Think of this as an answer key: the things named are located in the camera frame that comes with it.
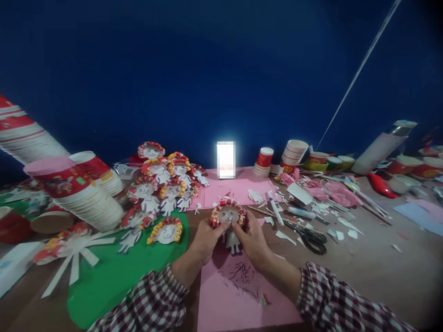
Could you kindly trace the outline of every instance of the stack of paper cups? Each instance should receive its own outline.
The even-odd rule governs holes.
[[[260,178],[267,178],[271,170],[272,156],[274,150],[271,148],[261,148],[257,162],[254,165],[254,173]]]
[[[0,148],[27,165],[45,157],[69,155],[26,112],[0,95]]]
[[[120,196],[126,197],[125,185],[118,174],[111,170],[99,157],[92,151],[83,151],[72,154],[69,159],[91,179],[96,181],[115,199]]]
[[[109,231],[119,225],[124,215],[120,204],[68,157],[34,161],[25,166],[24,171],[43,185],[55,204],[99,231]]]
[[[280,166],[285,172],[291,174],[308,149],[308,143],[299,140],[287,142],[286,149],[281,157]]]

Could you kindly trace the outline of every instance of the white paper cutout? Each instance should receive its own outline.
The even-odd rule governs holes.
[[[251,198],[256,203],[263,203],[264,199],[262,195],[258,191],[253,191],[252,189],[248,189],[249,198]]]

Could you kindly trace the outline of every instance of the blue paper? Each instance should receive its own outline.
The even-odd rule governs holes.
[[[395,207],[394,210],[428,231],[443,236],[443,224],[432,219],[429,212],[421,206],[414,203],[406,203]]]

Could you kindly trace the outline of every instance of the bright light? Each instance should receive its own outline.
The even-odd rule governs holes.
[[[217,142],[218,178],[235,178],[235,142]]]

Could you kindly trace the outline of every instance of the person's left hand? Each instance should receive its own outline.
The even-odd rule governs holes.
[[[226,222],[217,228],[212,228],[210,218],[203,219],[200,221],[200,224],[198,224],[197,233],[189,247],[189,251],[197,255],[203,265],[208,264],[219,237],[222,236],[229,227],[231,227],[231,223]]]

